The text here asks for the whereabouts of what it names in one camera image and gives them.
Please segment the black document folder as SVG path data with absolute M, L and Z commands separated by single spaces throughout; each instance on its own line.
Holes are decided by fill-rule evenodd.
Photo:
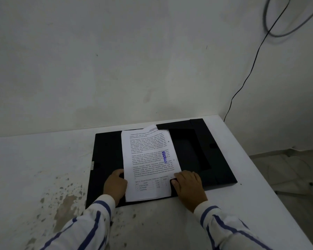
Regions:
M 223 188 L 238 182 L 202 118 L 156 126 L 169 130 L 181 169 L 196 172 L 204 190 Z M 89 175 L 85 208 L 103 193 L 104 183 L 111 173 L 123 169 L 121 132 L 95 135 L 92 155 L 94 169 Z

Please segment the person's right hand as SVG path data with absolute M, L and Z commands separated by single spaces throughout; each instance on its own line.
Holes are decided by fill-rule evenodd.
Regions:
M 197 206 L 208 200 L 200 176 L 187 170 L 174 173 L 174 176 L 182 188 L 182 192 L 177 193 L 181 203 L 194 213 Z

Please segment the printed white paper sheet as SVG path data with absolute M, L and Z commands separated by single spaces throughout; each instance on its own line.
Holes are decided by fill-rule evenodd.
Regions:
M 141 130 L 121 132 L 126 203 L 171 197 L 171 179 L 181 172 L 171 135 Z
M 143 135 L 155 135 L 155 134 L 165 134 L 170 135 L 169 130 L 158 129 L 156 125 L 150 125 L 141 130 L 141 134 Z

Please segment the person's left forearm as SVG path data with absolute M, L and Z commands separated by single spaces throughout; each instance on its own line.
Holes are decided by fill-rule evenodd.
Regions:
M 115 200 L 107 194 L 96 199 L 83 215 L 68 221 L 40 250 L 105 250 Z

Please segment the person's left hand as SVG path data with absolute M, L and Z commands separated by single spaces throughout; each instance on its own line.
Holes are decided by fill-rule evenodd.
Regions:
M 111 196 L 117 206 L 125 195 L 127 184 L 127 180 L 121 178 L 113 179 L 111 174 L 104 183 L 103 194 Z

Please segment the person's right forearm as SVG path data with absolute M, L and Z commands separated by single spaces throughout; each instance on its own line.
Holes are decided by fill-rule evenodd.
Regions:
M 199 204 L 193 214 L 206 231 L 212 250 L 272 250 L 242 220 L 209 201 Z

